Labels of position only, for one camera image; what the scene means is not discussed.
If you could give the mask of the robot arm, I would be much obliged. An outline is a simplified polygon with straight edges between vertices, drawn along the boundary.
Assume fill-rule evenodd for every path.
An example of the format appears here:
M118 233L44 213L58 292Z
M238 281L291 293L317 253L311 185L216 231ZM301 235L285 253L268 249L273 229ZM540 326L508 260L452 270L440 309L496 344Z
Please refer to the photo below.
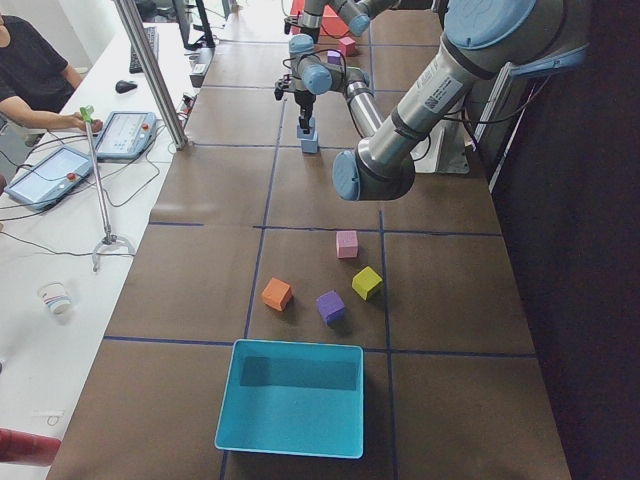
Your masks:
M351 34L361 35L386 10L425 10L429 1L307 1L285 19L298 34L289 42L290 74L279 80L277 97L293 93L306 129L315 98L341 93L363 137L339 153L332 181L347 201L395 200L415 178L412 150L480 80L511 63L516 77L550 76L577 67L589 45L589 1L448 1L439 50L386 117L374 103L367 76L357 68L322 62L314 51L325 9Z
M371 20L388 9L398 9L401 1L394 0L307 0L303 2L300 13L288 15L285 32L296 27L303 34L317 37L321 32L324 11L329 7L356 36L361 35Z

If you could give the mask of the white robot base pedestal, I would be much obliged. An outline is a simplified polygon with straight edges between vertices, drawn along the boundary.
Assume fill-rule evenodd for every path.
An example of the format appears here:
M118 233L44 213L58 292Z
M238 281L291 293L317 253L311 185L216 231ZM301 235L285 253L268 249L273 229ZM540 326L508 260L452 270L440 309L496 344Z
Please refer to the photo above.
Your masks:
M441 120L411 152L417 173L466 175L465 130L460 122Z

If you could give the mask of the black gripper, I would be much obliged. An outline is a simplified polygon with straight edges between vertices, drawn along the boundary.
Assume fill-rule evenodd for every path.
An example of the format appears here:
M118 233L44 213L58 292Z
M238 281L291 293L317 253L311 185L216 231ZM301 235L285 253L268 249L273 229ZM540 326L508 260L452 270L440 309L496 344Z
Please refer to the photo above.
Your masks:
M315 95L309 91L296 91L294 93L296 104L300 108L300 116L298 117L298 132L312 132L312 115L315 103Z

